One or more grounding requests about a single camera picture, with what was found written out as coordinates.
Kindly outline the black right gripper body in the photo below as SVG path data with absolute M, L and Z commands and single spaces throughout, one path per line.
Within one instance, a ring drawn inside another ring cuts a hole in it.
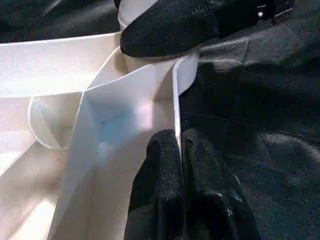
M 294 0 L 251 0 L 253 14 L 249 25 L 254 26 L 260 21 L 277 24 L 286 18 L 294 8 Z

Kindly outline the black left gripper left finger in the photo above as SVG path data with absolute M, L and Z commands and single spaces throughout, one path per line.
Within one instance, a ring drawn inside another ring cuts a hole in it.
M 180 240 L 184 223 L 182 160 L 172 129 L 156 132 L 132 184 L 128 240 Z

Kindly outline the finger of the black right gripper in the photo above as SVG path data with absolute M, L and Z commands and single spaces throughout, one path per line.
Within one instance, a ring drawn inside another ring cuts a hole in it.
M 120 48 L 134 58 L 173 57 L 251 25 L 251 0 L 158 0 L 124 29 Z

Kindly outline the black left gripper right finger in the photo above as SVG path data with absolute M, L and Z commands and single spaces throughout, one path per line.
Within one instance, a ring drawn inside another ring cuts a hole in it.
M 198 129 L 182 134 L 185 230 L 190 240 L 259 240 L 240 182 Z

